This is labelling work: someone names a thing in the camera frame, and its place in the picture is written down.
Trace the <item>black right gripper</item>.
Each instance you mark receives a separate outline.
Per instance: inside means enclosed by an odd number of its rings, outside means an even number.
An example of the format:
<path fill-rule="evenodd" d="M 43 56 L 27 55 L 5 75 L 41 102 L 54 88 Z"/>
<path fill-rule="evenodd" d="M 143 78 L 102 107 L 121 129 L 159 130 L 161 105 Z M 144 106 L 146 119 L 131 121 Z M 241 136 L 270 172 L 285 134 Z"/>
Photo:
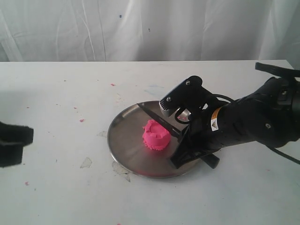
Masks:
<path fill-rule="evenodd" d="M 213 103 L 193 112 L 170 162 L 175 168 L 201 159 L 215 168 L 213 152 L 234 145 L 234 103 Z"/>

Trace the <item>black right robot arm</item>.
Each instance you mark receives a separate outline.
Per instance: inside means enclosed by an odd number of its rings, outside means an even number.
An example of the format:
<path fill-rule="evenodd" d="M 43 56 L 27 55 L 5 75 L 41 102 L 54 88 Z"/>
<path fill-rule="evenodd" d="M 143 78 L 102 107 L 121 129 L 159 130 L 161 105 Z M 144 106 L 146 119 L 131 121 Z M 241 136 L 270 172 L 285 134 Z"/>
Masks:
<path fill-rule="evenodd" d="M 180 168 L 201 159 L 211 168 L 219 163 L 221 148 L 259 142 L 275 153 L 300 137 L 300 72 L 256 63 L 255 69 L 271 74 L 259 89 L 233 100 L 213 94 L 196 75 L 180 83 L 160 100 L 164 116 L 177 118 L 189 111 L 186 127 L 171 163 Z"/>

